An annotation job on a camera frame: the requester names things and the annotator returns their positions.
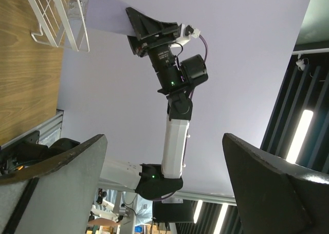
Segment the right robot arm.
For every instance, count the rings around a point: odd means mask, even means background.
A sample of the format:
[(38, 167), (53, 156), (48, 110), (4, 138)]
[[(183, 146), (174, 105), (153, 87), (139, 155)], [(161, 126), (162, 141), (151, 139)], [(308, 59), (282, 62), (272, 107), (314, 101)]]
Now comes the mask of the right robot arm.
[(196, 54), (183, 61), (172, 47), (183, 48), (191, 38), (203, 37), (192, 26), (160, 22), (132, 7), (125, 9), (133, 33), (128, 41), (134, 55), (150, 58), (159, 80), (159, 93), (167, 105), (166, 133), (160, 164), (139, 164), (110, 159), (100, 178), (120, 184), (142, 198), (163, 201), (183, 187), (182, 169), (188, 129), (192, 117), (195, 88), (208, 80), (206, 56)]

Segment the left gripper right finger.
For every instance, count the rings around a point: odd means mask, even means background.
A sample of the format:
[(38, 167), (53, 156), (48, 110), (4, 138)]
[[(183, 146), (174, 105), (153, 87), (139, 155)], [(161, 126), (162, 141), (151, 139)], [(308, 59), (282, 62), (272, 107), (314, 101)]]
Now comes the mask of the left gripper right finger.
[(222, 144), (244, 233), (328, 233), (328, 174), (231, 133)]

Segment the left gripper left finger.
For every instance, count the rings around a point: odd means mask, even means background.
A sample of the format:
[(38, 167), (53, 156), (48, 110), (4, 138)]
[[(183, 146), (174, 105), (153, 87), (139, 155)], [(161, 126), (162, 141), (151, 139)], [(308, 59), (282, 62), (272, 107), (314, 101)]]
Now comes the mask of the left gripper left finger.
[(85, 233), (106, 149), (106, 136), (98, 134), (2, 175), (1, 233)]

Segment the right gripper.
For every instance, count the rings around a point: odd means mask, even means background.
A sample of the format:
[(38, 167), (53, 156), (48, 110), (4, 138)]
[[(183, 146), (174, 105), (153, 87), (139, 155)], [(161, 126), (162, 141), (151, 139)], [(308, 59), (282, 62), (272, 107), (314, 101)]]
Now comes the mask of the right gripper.
[(170, 46), (179, 36), (179, 25), (155, 20), (132, 7), (125, 10), (133, 28), (133, 36), (127, 36), (133, 54), (149, 57), (162, 90), (177, 89), (181, 73)]

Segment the lilac plastic tumbler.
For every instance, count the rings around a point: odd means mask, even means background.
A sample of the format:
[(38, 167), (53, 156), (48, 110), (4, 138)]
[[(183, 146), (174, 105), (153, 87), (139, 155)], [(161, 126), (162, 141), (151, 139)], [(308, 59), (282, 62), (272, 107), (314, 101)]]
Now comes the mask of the lilac plastic tumbler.
[(86, 27), (116, 34), (135, 36), (126, 8), (121, 0), (88, 0)]

